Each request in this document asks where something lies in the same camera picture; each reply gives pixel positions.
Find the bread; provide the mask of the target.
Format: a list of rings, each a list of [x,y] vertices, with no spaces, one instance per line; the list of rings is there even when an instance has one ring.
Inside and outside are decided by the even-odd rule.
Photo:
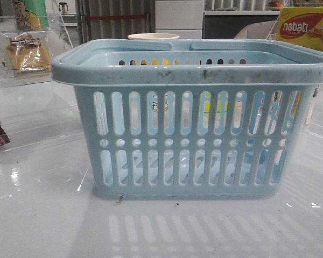
[[[47,46],[31,34],[9,38],[6,53],[15,76],[47,73],[51,70],[51,55]]]

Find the light blue plastic basket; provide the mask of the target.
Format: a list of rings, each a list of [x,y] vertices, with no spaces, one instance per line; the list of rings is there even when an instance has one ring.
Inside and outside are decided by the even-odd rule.
[[[93,40],[55,57],[95,186],[112,197],[263,197],[323,84],[323,52],[258,39]]]

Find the white paper cup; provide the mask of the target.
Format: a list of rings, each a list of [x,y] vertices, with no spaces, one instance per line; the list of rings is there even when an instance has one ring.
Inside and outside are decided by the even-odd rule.
[[[128,35],[129,40],[172,40],[180,36],[172,33],[137,33]]]

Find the white drawer cabinet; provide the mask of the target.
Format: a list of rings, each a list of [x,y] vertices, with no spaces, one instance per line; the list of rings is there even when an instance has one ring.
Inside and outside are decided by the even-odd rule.
[[[155,1],[155,31],[201,39],[204,1]]]

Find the clear acrylic stand right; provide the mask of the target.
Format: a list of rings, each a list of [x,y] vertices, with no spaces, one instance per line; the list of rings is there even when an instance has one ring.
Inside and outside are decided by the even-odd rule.
[[[275,20],[268,21],[268,32],[266,35],[267,40],[276,40],[279,35],[279,20],[280,15],[277,16]]]

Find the clear acrylic shelf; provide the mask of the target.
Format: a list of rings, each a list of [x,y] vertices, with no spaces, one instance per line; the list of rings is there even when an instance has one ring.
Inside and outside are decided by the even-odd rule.
[[[14,16],[0,16],[0,88],[51,80],[51,70],[47,73],[23,76],[13,74],[12,66],[6,53],[6,46],[9,44],[9,38],[22,34],[31,34],[34,38],[40,38],[49,50],[51,61],[53,57],[73,47],[61,15],[49,14],[48,28],[33,31],[19,30]]]

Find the green yellow cartoon package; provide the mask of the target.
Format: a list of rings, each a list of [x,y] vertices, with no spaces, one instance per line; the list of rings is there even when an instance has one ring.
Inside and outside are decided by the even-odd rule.
[[[12,4],[19,30],[33,31],[48,28],[45,1],[13,0]]]

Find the yellow nabati wafer box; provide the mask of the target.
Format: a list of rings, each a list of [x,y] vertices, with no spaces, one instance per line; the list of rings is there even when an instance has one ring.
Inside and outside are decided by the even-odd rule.
[[[323,6],[282,8],[274,37],[323,52]]]

